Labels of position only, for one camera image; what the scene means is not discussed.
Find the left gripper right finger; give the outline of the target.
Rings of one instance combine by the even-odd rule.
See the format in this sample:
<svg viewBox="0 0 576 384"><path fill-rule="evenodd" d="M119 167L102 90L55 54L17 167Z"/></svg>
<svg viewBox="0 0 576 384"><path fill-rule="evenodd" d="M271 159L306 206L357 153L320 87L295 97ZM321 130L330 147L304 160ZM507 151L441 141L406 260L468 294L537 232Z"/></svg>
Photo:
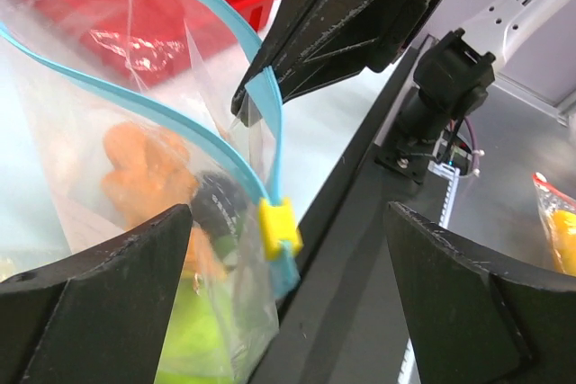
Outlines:
<svg viewBox="0 0 576 384"><path fill-rule="evenodd" d="M573 383L575 279L523 263L399 202L384 225L423 383Z"/></svg>

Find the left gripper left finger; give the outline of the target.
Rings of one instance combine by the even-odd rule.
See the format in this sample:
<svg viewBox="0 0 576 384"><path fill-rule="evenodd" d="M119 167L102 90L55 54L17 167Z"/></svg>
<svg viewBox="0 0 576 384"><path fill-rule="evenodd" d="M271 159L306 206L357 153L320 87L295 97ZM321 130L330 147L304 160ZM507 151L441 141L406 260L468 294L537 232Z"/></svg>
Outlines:
<svg viewBox="0 0 576 384"><path fill-rule="evenodd" d="M151 383L192 215L131 231L1 284L3 383Z"/></svg>

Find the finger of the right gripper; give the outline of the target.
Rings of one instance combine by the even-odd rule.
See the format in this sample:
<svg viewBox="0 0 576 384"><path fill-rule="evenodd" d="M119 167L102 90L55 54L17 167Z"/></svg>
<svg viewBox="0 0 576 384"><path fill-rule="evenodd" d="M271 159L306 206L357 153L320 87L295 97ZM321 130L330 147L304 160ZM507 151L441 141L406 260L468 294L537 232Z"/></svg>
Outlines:
<svg viewBox="0 0 576 384"><path fill-rule="evenodd" d="M242 78L231 112L249 127L262 119L248 96L248 82L271 67L283 82L304 59L343 31L350 19L344 0L282 0L262 46Z"/></svg>
<svg viewBox="0 0 576 384"><path fill-rule="evenodd" d="M280 85L284 102L359 74L404 0L344 0L350 21Z"/></svg>

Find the green toy apple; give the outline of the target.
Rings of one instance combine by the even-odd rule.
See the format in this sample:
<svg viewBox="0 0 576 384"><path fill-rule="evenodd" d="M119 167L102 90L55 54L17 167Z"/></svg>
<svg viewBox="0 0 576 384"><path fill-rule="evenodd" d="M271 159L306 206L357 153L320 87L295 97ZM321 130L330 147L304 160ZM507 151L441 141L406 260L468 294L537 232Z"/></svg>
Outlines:
<svg viewBox="0 0 576 384"><path fill-rule="evenodd" d="M231 383L233 372L207 290L180 281L156 383Z"/></svg>

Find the orange toy fruit pieces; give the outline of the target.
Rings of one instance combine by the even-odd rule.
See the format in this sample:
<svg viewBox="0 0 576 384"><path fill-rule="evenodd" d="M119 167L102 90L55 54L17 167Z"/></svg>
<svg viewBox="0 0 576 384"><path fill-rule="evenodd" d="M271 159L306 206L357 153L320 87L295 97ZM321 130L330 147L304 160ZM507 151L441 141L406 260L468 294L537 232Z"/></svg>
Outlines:
<svg viewBox="0 0 576 384"><path fill-rule="evenodd" d="M122 122L104 134L103 148L113 170L101 187L127 230L175 204L190 203L199 187L188 169L185 141L169 129Z"/></svg>

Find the dark mangosteen toy front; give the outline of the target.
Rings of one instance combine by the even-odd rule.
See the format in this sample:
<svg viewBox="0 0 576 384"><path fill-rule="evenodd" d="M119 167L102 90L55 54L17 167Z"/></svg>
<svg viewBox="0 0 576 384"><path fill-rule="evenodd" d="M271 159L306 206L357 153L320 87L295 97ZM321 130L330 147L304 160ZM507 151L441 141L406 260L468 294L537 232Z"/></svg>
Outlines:
<svg viewBox="0 0 576 384"><path fill-rule="evenodd" d="M235 180L223 173L200 172L190 207L194 221L212 239L234 235L247 206L244 191Z"/></svg>

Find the blue zipper clear bag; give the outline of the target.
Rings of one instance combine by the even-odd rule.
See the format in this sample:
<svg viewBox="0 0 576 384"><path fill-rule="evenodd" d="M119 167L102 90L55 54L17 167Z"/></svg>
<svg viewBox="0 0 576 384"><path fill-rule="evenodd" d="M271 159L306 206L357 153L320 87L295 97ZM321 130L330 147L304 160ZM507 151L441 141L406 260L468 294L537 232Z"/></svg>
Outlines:
<svg viewBox="0 0 576 384"><path fill-rule="evenodd" d="M1 0L1 380L246 383L299 279L226 0Z"/></svg>

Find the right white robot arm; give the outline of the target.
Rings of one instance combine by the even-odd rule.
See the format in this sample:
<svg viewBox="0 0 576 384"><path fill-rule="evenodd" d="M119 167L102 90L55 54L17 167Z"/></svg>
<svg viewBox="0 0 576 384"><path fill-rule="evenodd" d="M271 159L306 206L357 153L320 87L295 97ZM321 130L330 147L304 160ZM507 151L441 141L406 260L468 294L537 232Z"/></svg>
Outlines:
<svg viewBox="0 0 576 384"><path fill-rule="evenodd" d="M456 36L502 69L570 0L493 0ZM245 80L271 68L282 97L298 96L369 69L383 71L419 35L442 0L282 0Z"/></svg>

